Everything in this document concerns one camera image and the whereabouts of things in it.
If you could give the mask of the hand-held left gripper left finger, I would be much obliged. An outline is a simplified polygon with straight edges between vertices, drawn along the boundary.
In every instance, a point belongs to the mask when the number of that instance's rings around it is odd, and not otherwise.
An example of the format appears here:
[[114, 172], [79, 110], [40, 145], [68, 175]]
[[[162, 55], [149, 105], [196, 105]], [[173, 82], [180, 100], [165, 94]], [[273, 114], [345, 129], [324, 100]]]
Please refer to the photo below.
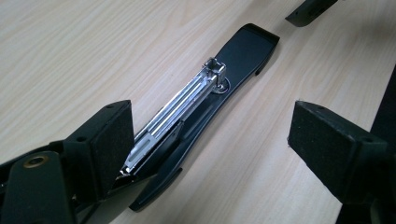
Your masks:
[[103, 200], [134, 146], [130, 100], [104, 106], [64, 140], [79, 202]]

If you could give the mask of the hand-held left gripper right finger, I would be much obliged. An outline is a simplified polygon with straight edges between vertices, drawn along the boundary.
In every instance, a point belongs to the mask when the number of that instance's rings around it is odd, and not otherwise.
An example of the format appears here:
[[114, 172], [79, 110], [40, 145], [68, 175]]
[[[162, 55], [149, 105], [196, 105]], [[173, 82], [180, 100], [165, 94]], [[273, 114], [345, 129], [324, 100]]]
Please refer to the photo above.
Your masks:
[[297, 101], [288, 144], [341, 203], [390, 202], [387, 142], [330, 109]]

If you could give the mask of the black stapler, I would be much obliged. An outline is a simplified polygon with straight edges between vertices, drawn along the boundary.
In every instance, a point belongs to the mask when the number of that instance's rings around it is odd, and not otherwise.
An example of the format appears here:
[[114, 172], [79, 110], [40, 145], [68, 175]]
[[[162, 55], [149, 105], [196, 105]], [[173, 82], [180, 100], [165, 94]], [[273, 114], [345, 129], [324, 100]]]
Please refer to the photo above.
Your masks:
[[123, 179], [148, 181], [130, 204], [132, 210], [142, 210], [173, 183], [210, 120], [250, 76], [261, 72], [278, 41], [253, 23], [242, 26], [137, 133], [120, 170]]

